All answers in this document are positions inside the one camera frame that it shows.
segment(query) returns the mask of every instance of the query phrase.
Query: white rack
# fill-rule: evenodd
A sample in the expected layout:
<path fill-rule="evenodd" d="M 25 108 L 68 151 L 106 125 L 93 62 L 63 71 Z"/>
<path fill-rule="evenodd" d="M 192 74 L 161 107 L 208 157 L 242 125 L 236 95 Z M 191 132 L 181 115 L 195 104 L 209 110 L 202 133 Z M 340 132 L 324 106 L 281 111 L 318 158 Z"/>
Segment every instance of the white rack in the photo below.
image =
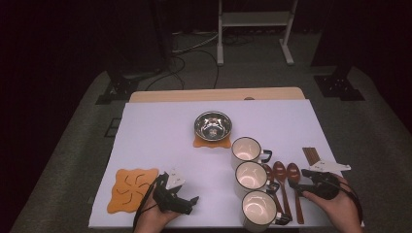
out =
<path fill-rule="evenodd" d="M 224 13 L 222 1 L 219 0 L 219 38 L 218 38 L 218 65 L 223 65 L 223 28 L 234 26 L 286 26 L 283 39 L 279 40 L 282 52 L 288 65 L 293 65 L 293 58 L 288 48 L 288 40 L 291 34 L 294 13 L 297 0 L 293 0 L 289 12 L 246 12 L 246 13 Z"/>

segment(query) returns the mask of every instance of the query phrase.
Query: gray carpet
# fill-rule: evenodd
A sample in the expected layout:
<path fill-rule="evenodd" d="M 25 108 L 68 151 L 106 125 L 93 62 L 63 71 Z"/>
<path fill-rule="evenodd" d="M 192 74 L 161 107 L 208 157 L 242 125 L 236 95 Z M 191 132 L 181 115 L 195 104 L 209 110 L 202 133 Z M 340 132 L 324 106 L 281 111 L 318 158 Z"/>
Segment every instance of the gray carpet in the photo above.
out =
<path fill-rule="evenodd" d="M 329 74 L 333 67 L 310 67 L 319 34 L 291 35 L 294 66 L 286 65 L 277 42 L 279 37 L 255 36 L 244 46 L 225 47 L 224 66 L 220 68 L 216 88 L 300 87 L 311 100 L 336 160 L 352 166 L 353 170 L 344 172 L 344 176 L 360 196 L 365 232 L 409 232 L 411 135 L 379 95 L 372 80 L 357 68 L 352 69 L 349 80 L 365 101 L 343 102 L 323 97 L 313 76 Z M 204 37 L 200 36 L 178 36 L 176 48 L 183 49 L 202 40 Z M 214 44 L 202 50 L 216 57 Z M 213 88 L 217 66 L 209 54 L 190 52 L 180 57 L 186 62 L 179 72 L 185 89 Z M 174 61 L 172 70 L 182 67 L 181 60 Z M 138 89 L 145 90 L 155 79 L 142 81 Z M 114 142 L 113 137 L 105 135 L 112 119 L 121 117 L 126 102 L 95 105 L 109 81 L 107 74 L 102 73 L 90 86 L 12 232 L 131 232 L 87 228 L 93 197 Z M 171 76 L 151 85 L 150 90 L 181 88 L 182 82 Z M 300 232 L 335 230 L 313 228 Z"/>

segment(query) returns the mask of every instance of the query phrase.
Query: mug handle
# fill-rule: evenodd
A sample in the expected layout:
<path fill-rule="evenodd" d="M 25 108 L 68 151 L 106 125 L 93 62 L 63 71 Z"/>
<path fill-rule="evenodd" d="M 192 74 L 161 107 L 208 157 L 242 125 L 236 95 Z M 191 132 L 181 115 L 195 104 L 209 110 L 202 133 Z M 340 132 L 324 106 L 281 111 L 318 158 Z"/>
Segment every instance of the mug handle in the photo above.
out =
<path fill-rule="evenodd" d="M 261 161 L 262 163 L 267 163 L 270 160 L 270 158 L 272 157 L 272 150 L 263 150 L 262 153 L 268 154 L 267 158 L 262 159 L 262 161 Z"/>
<path fill-rule="evenodd" d="M 286 225 L 292 221 L 292 218 L 286 214 L 276 213 L 275 220 L 272 221 L 272 224 L 275 225 Z"/>
<path fill-rule="evenodd" d="M 279 190 L 279 183 L 268 181 L 266 184 L 266 192 L 270 195 L 276 195 L 276 192 Z"/>

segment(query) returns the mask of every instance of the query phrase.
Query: orange trivet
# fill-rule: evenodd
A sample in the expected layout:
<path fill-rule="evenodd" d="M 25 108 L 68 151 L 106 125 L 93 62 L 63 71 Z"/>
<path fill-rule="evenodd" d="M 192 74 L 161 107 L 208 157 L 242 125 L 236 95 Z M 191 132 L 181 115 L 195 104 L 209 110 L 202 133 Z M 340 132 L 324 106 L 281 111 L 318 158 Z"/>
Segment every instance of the orange trivet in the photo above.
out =
<path fill-rule="evenodd" d="M 194 134 L 194 141 L 193 141 L 193 147 L 194 148 L 201 148 L 201 147 L 208 147 L 208 148 L 231 148 L 231 142 L 230 142 L 230 134 L 227 135 L 225 138 L 222 140 L 216 141 L 216 142 L 209 142 L 206 141 L 196 134 Z"/>

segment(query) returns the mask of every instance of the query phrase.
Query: wooden spoon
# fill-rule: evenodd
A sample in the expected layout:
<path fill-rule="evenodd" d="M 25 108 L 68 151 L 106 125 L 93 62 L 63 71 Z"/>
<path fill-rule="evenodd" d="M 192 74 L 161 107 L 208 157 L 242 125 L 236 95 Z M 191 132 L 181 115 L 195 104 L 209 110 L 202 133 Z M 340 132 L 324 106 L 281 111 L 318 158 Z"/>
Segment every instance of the wooden spoon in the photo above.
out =
<path fill-rule="evenodd" d="M 275 182 L 275 177 L 273 176 L 273 171 L 272 171 L 272 169 L 270 168 L 270 166 L 267 165 L 267 164 L 265 164 L 265 163 L 263 163 L 261 166 L 262 166 L 262 167 L 264 168 L 264 170 L 266 171 L 266 174 L 267 174 L 267 177 L 268 177 L 269 181 L 272 182 L 272 183 L 274 183 L 274 182 Z M 278 212 L 280 212 L 281 214 L 283 214 L 284 212 L 283 212 L 283 210 L 282 210 L 282 206 L 281 206 L 281 203 L 279 202 L 278 196 L 276 195 L 276 193 L 274 193 L 274 194 L 271 195 L 271 196 L 272 196 L 273 200 L 275 201 L 276 209 L 278 210 Z"/>
<path fill-rule="evenodd" d="M 290 163 L 287 168 L 288 179 L 292 180 L 295 183 L 299 183 L 300 181 L 300 171 L 296 164 Z M 303 219 L 303 212 L 300 206 L 299 194 L 297 191 L 294 191 L 294 202 L 296 204 L 296 218 L 297 223 L 304 224 L 305 221 Z"/>
<path fill-rule="evenodd" d="M 275 164 L 273 164 L 273 176 L 276 178 L 276 180 L 278 180 L 282 188 L 282 196 L 284 200 L 285 214 L 288 215 L 292 220 L 292 213 L 291 213 L 291 208 L 289 207 L 288 195 L 286 194 L 286 190 L 285 190 L 285 179 L 287 177 L 287 172 L 286 172 L 285 166 L 283 165 L 281 161 L 276 161 Z"/>

